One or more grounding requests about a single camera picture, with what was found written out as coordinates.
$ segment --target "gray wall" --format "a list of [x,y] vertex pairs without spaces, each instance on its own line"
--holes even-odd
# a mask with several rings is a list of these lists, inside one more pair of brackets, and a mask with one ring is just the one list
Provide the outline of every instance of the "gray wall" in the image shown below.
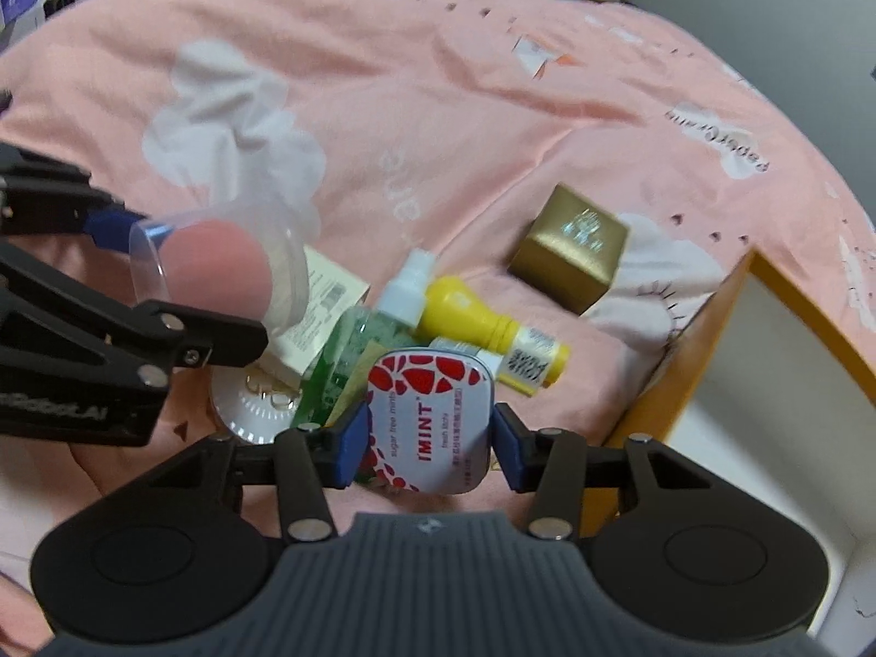
[[876,218],[876,0],[634,1],[763,91]]

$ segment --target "clear plastic cup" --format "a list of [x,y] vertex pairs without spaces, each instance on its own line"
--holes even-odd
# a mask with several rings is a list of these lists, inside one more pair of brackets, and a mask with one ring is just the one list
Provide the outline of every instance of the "clear plastic cup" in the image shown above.
[[137,301],[242,316],[282,335],[308,307],[297,219],[281,196],[267,193],[139,221],[130,230]]

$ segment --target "cardboard box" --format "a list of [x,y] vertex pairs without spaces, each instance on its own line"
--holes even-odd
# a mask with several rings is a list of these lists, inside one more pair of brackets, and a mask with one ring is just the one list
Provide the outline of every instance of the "cardboard box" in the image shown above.
[[301,323],[271,341],[258,360],[264,372],[295,389],[320,355],[337,320],[349,307],[365,299],[370,288],[367,282],[312,247],[305,245],[304,253],[310,286],[308,309]]
[[[651,434],[806,528],[831,570],[810,633],[855,657],[876,638],[875,401],[876,377],[851,343],[752,252],[607,444]],[[592,532],[616,500],[585,495],[585,508]]]
[[508,270],[580,316],[612,286],[627,234],[612,214],[558,185]]

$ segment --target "gold box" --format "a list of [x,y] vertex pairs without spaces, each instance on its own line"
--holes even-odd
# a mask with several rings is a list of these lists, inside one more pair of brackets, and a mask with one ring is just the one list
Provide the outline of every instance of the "gold box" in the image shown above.
[[612,286],[628,231],[605,210],[558,185],[508,270],[580,315]]

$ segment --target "red and white mint tin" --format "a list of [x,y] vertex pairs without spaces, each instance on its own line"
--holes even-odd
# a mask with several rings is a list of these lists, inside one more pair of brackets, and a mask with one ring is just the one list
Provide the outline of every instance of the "red and white mint tin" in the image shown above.
[[493,381],[476,358],[432,348],[381,357],[368,374],[365,463],[389,485],[464,494],[489,469]]

